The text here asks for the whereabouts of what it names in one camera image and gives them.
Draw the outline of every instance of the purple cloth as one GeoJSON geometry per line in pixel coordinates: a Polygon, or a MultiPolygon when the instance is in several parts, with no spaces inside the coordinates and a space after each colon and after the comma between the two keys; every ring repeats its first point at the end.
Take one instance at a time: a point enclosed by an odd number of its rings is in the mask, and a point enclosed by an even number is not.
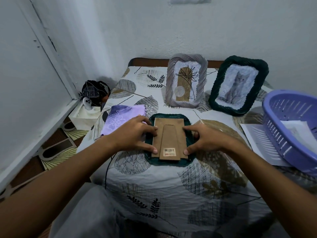
{"type": "Polygon", "coordinates": [[[100,133],[100,135],[108,135],[119,128],[122,124],[128,120],[142,115],[145,116],[145,106],[144,105],[114,105],[107,117],[105,125],[100,133]]]}

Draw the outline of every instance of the grey pants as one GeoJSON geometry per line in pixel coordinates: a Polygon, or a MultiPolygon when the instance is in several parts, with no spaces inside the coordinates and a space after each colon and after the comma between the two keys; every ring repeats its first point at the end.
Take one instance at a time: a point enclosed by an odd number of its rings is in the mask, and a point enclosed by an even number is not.
{"type": "Polygon", "coordinates": [[[50,238],[155,237],[146,224],[125,220],[106,196],[105,188],[85,183],[54,220],[50,238]]]}

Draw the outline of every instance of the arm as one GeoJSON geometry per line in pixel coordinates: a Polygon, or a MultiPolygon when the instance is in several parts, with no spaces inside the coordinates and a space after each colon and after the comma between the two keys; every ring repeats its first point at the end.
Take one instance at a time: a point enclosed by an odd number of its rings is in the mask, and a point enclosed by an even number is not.
{"type": "Polygon", "coordinates": [[[156,136],[148,118],[137,116],[110,135],[38,177],[0,204],[1,237],[35,237],[58,216],[89,176],[120,150],[157,150],[141,142],[143,133],[156,136]]]}
{"type": "Polygon", "coordinates": [[[248,177],[291,237],[317,236],[317,198],[276,170],[240,141],[204,124],[185,126],[199,140],[184,154],[221,150],[248,177]]]}

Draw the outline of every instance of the white box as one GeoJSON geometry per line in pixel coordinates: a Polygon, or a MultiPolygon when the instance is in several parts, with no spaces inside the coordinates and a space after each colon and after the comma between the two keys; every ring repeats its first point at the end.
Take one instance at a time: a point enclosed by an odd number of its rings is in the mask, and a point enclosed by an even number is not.
{"type": "Polygon", "coordinates": [[[68,117],[78,130],[91,130],[100,114],[100,107],[93,107],[92,110],[87,110],[83,103],[80,102],[68,117]]]}

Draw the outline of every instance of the hand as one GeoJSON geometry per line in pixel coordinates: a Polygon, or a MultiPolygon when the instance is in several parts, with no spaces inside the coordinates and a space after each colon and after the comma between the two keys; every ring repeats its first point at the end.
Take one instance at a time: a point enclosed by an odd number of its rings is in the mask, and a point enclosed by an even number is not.
{"type": "Polygon", "coordinates": [[[141,141],[141,137],[144,133],[151,133],[153,136],[157,136],[156,130],[157,127],[151,126],[151,122],[147,117],[137,116],[105,137],[107,137],[110,142],[113,142],[117,152],[142,149],[157,154],[158,151],[153,145],[141,141]]]}
{"type": "Polygon", "coordinates": [[[204,124],[184,126],[183,129],[194,131],[194,138],[199,139],[184,150],[184,155],[192,154],[198,150],[213,151],[228,149],[233,143],[238,142],[238,140],[226,135],[224,132],[209,128],[204,124]]]}

